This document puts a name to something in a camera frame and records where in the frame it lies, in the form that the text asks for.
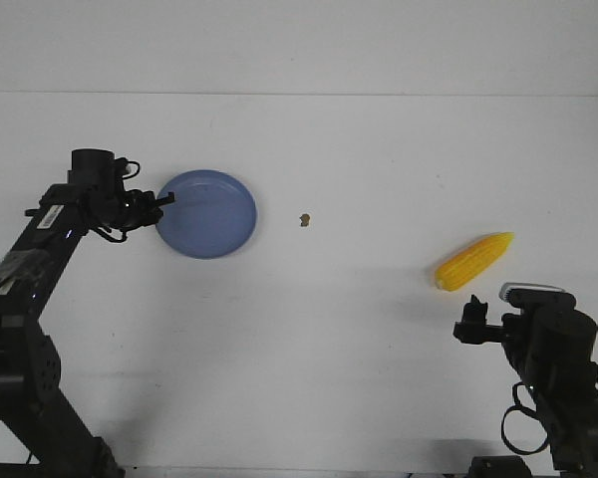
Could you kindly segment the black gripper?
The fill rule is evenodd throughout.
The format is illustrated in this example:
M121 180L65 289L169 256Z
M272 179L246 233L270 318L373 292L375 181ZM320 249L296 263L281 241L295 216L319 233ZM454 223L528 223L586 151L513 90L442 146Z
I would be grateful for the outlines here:
M486 315L487 303L481 302L476 295L471 295L463 306L461 322L454 324L453 336L468 345L506 342L508 336L504 327L486 324Z
M163 217L160 207L174 202L173 195L156 198L152 191L124 191L117 197L110 226L117 230L135 230L158 224Z

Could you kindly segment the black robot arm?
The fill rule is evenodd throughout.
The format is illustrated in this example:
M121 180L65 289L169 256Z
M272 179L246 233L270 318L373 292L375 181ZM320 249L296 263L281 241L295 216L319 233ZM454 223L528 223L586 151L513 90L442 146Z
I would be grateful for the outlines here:
M0 463L0 477L123 477L60 389L61 359L40 316L80 240L90 231L123 243L157 224L169 193L126 189L132 162L101 149L76 149L63 183L49 187L0 261L0 421L35 463Z
M562 289L506 283L501 299L515 308L498 325L488 305L472 297L453 335L469 345L497 343L534 405L515 395L508 413L520 412L545 431L547 450L562 477L598 477L598 364L592 359L598 326Z

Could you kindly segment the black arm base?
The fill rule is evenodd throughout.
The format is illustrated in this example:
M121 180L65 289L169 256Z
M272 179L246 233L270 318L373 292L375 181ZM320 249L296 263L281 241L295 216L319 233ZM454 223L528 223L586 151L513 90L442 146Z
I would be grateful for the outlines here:
M466 478L532 478L525 462L518 456L475 456Z

